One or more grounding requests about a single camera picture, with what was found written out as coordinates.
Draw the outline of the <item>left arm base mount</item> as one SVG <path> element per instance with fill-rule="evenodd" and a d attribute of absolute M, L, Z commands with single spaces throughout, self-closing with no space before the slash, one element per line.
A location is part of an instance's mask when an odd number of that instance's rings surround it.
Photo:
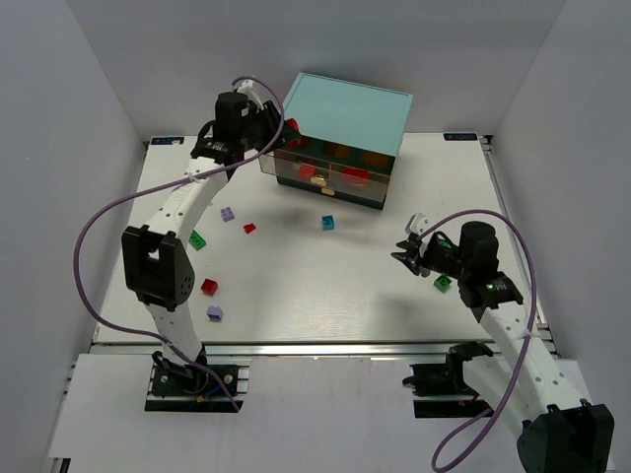
<path fill-rule="evenodd" d="M 233 413 L 237 410 L 220 382 L 211 374 L 166 359 L 160 351 L 152 354 L 152 370 L 145 398 L 146 412 Z M 210 365 L 241 408 L 245 400 L 248 367 Z"/>

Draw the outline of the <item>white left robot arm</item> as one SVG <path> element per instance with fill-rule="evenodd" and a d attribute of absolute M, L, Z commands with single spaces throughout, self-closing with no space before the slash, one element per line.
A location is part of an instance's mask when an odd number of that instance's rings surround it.
<path fill-rule="evenodd" d="M 299 136 L 273 101 L 262 102 L 254 93 L 220 94 L 215 118 L 202 127 L 190 152 L 184 183 L 145 224 L 123 232 L 126 286 L 150 312 L 169 359 L 184 355 L 196 362 L 202 351 L 188 306 L 195 274 L 186 248 L 206 207 L 246 152 L 273 151 Z"/>

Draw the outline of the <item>small red slope lego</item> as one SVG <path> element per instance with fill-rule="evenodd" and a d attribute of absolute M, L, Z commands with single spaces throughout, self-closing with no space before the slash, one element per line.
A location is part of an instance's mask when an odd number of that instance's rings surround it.
<path fill-rule="evenodd" d="M 299 180 L 308 181 L 316 174 L 316 168 L 311 165 L 301 164 L 299 167 Z"/>

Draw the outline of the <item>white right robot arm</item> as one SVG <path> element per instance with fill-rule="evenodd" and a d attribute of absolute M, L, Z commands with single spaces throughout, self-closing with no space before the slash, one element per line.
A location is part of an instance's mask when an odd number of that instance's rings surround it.
<path fill-rule="evenodd" d="M 463 304 L 497 345 L 498 362 L 482 342 L 451 347 L 444 364 L 409 378 L 420 395 L 473 392 L 492 411 L 484 431 L 504 421 L 516 438 L 526 472 L 603 472 L 613 416 L 593 404 L 557 365 L 540 338 L 532 308 L 499 268 L 499 241 L 484 222 L 467 222 L 458 243 L 413 215 L 393 258 L 416 276 L 454 279 Z"/>

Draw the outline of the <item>long red lego brick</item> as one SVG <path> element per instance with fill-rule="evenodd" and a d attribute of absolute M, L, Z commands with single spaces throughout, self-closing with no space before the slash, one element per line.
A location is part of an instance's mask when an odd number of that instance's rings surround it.
<path fill-rule="evenodd" d="M 366 186 L 370 182 L 370 173 L 367 169 L 344 167 L 341 181 L 345 185 Z"/>

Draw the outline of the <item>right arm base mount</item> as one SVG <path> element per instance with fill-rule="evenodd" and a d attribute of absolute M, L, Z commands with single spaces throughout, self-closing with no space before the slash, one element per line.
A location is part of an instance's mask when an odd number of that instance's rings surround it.
<path fill-rule="evenodd" d="M 475 358 L 490 359 L 491 349 L 482 342 L 467 342 L 449 348 L 441 363 L 411 365 L 412 375 L 402 385 L 412 389 L 416 419 L 469 419 L 493 410 L 464 382 L 463 365 Z"/>

